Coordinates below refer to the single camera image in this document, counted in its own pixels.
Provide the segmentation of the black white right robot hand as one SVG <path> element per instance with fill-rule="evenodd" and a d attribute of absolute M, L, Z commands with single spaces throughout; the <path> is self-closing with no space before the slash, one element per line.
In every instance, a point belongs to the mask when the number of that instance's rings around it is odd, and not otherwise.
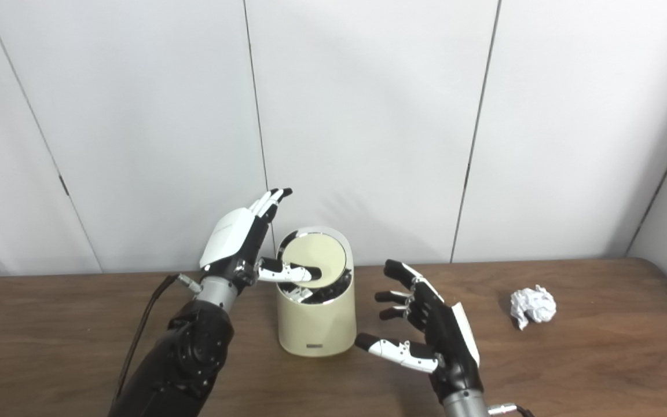
<path fill-rule="evenodd" d="M 421 273 L 396 259 L 387 259 L 386 277 L 407 292 L 378 291 L 376 302 L 394 305 L 379 312 L 379 319 L 404 319 L 423 333 L 424 342 L 357 334 L 354 344 L 367 353 L 429 375 L 439 401 L 455 393 L 480 392 L 479 353 L 460 304 L 449 306 Z"/>

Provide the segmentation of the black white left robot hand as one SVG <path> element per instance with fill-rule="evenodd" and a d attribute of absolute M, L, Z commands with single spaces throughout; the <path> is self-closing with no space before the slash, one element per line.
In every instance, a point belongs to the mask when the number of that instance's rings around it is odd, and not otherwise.
<path fill-rule="evenodd" d="M 273 283 L 320 280 L 320 268 L 259 255 L 280 202 L 291 193 L 291 188 L 273 188 L 251 206 L 238 208 L 222 217 L 215 224 L 202 253 L 201 271 L 207 276 L 225 278 L 239 290 L 260 280 Z"/>

